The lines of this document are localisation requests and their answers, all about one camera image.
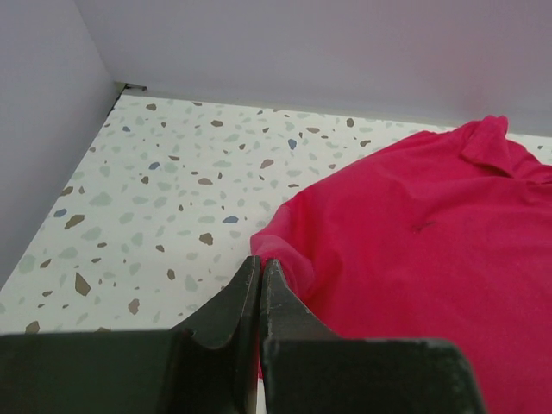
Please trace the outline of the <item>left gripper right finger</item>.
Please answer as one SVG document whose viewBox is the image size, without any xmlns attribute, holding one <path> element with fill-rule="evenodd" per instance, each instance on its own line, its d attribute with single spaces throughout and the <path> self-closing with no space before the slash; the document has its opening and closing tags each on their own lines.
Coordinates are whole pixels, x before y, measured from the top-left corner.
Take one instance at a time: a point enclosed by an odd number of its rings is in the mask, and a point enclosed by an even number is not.
<svg viewBox="0 0 552 414">
<path fill-rule="evenodd" d="M 270 260 L 260 302 L 269 413 L 484 413 L 473 370 L 435 338 L 345 339 L 292 292 Z"/>
</svg>

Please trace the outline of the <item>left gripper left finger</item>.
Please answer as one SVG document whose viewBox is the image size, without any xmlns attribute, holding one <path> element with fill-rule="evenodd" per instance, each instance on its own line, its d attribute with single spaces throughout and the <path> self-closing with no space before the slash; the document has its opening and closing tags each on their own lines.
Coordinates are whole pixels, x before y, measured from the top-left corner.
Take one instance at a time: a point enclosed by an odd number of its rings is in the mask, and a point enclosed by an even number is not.
<svg viewBox="0 0 552 414">
<path fill-rule="evenodd" d="M 217 295 L 160 333 L 157 413 L 254 413 L 260 258 L 248 256 Z"/>
</svg>

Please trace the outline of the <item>pink t shirt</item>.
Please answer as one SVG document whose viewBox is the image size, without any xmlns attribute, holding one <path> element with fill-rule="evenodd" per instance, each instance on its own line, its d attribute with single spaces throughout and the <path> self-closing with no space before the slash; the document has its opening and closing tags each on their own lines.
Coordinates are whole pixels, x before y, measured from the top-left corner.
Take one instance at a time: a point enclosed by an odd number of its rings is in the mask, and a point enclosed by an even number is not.
<svg viewBox="0 0 552 414">
<path fill-rule="evenodd" d="M 493 413 L 551 410 L 551 169 L 504 116 L 422 131 L 299 192 L 250 240 L 341 336 L 437 337 Z"/>
</svg>

